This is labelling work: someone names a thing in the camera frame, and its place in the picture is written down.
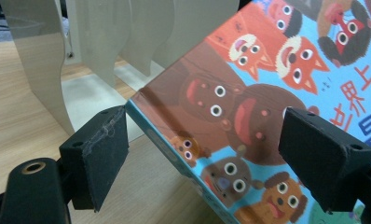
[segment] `children's book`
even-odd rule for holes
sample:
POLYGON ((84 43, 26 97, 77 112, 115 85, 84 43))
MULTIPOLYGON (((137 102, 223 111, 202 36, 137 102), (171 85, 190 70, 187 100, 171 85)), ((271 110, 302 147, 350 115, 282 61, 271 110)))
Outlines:
POLYGON ((255 0, 126 104, 226 223, 360 223, 282 159, 288 106, 371 146, 371 0, 255 0))

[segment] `wooden surface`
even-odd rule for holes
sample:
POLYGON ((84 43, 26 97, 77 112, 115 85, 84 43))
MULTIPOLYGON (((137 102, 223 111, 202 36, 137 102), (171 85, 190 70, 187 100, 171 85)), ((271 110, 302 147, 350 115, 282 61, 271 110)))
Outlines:
MULTIPOLYGON (((124 62, 118 60, 117 66, 124 62)), ((62 70, 62 80, 90 74, 82 64, 62 70)), ((116 90, 128 99, 134 90, 117 78, 116 90)), ((0 193, 7 175, 34 158, 59 158, 69 136, 29 89, 13 42, 0 43, 0 193)), ((75 211, 73 223, 220 223, 192 184, 143 135, 130 154, 100 213, 75 211)))

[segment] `cartoon nose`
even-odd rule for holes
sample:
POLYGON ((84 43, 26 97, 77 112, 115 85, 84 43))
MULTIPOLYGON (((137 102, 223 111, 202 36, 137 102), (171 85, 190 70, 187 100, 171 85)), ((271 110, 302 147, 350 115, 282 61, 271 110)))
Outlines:
POLYGON ((291 53, 290 56, 288 57, 288 62, 295 63, 295 61, 296 61, 296 56, 294 53, 291 53))
POLYGON ((227 189, 228 186, 229 186, 229 180, 223 178, 223 177, 220 177, 218 179, 218 187, 220 187, 220 189, 227 189))
POLYGON ((283 199, 282 198, 278 198, 278 204, 279 205, 282 205, 283 204, 283 199))

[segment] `book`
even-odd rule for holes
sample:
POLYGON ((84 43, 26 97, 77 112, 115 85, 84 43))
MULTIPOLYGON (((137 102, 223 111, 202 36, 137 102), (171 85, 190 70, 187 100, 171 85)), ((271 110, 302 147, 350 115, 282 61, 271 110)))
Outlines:
POLYGON ((282 159, 288 106, 371 146, 371 0, 255 0, 126 104, 226 223, 360 223, 282 159))

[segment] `book cover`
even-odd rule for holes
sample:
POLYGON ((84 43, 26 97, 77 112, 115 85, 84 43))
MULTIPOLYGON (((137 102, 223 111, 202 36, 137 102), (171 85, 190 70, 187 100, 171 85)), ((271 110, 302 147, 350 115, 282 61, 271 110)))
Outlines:
POLYGON ((226 223, 360 223, 280 156, 288 106, 371 146, 371 0, 253 1, 126 105, 226 223))

